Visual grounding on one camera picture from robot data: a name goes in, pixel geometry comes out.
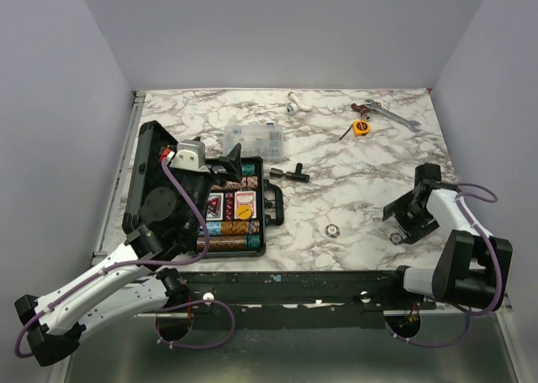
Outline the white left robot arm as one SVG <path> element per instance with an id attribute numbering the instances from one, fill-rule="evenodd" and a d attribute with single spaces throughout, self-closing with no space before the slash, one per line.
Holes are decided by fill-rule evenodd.
<path id="1" fill-rule="evenodd" d="M 206 222 L 214 186 L 241 181 L 241 146 L 206 160 L 199 140 L 140 142 L 124 210 L 123 243 L 75 280 L 43 296 L 21 296 L 23 324 L 17 357 L 53 365 L 80 346 L 84 335 L 139 312 L 180 310 L 186 291 L 178 267 L 203 259 L 210 248 Z"/>

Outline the black poker set case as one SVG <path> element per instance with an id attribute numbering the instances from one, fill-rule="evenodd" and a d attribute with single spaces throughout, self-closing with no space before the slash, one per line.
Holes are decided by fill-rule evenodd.
<path id="1" fill-rule="evenodd" d="M 282 190 L 263 176 L 263 160 L 242 157 L 241 163 L 255 164 L 259 187 L 256 193 L 256 217 L 261 226 L 262 246 L 258 251 L 213 252 L 209 250 L 208 222 L 224 221 L 224 194 L 210 192 L 207 202 L 193 202 L 176 178 L 170 162 L 176 154 L 175 139 L 159 122 L 143 123 L 134 158 L 129 195 L 122 229 L 124 244 L 136 255 L 148 260 L 171 260 L 178 254 L 207 257 L 256 257 L 266 251 L 266 229 L 284 221 Z M 206 172 L 220 169 L 218 158 L 206 158 Z M 234 218 L 231 221 L 250 221 Z"/>

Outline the yellow dealer button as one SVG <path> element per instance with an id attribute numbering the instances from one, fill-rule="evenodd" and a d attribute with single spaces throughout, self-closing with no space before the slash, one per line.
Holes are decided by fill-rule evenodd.
<path id="1" fill-rule="evenodd" d="M 254 215 L 254 211 L 252 207 L 249 205 L 239 205 L 235 211 L 236 218 L 240 220 L 251 219 L 253 215 Z"/>

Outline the red playing card deck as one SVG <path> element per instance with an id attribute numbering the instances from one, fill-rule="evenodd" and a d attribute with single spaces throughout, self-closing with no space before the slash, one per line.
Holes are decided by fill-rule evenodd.
<path id="1" fill-rule="evenodd" d="M 234 202 L 234 214 L 236 211 L 236 208 L 239 205 L 249 205 L 252 207 L 254 211 L 254 215 L 251 219 L 254 219 L 256 217 L 256 193 L 254 191 L 237 191 L 234 195 L 235 202 Z"/>

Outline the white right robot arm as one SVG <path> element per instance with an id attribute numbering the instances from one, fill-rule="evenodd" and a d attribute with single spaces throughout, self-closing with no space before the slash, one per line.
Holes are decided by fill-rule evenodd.
<path id="1" fill-rule="evenodd" d="M 478 221 L 465 199 L 495 203 L 497 196 L 466 193 L 442 180 L 437 164 L 418 165 L 411 191 L 382 210 L 384 221 L 394 218 L 403 232 L 402 244 L 415 244 L 440 229 L 446 242 L 433 269 L 397 268 L 400 281 L 387 288 L 388 302 L 404 309 L 417 295 L 464 309 L 473 316 L 496 311 L 504 299 L 513 248 Z"/>

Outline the white poker chip pair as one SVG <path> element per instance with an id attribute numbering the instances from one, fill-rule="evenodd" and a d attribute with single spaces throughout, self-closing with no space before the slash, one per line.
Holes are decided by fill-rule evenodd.
<path id="1" fill-rule="evenodd" d="M 329 224 L 325 228 L 325 233 L 329 237 L 334 239 L 334 238 L 337 238 L 340 235 L 340 229 L 334 224 Z"/>

